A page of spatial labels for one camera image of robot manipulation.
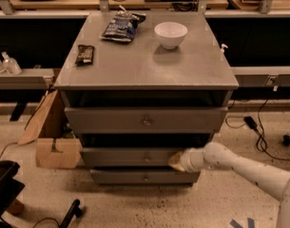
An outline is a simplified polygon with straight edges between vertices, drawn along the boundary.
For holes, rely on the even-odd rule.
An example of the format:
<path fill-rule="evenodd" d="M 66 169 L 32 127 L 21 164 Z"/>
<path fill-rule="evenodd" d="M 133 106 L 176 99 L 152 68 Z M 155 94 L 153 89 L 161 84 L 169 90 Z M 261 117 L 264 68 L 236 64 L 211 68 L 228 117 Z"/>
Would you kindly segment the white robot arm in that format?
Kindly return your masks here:
<path fill-rule="evenodd" d="M 290 171 L 242 157 L 218 142 L 179 151 L 168 159 L 168 165 L 186 173 L 234 171 L 280 202 L 276 228 L 290 228 Z"/>

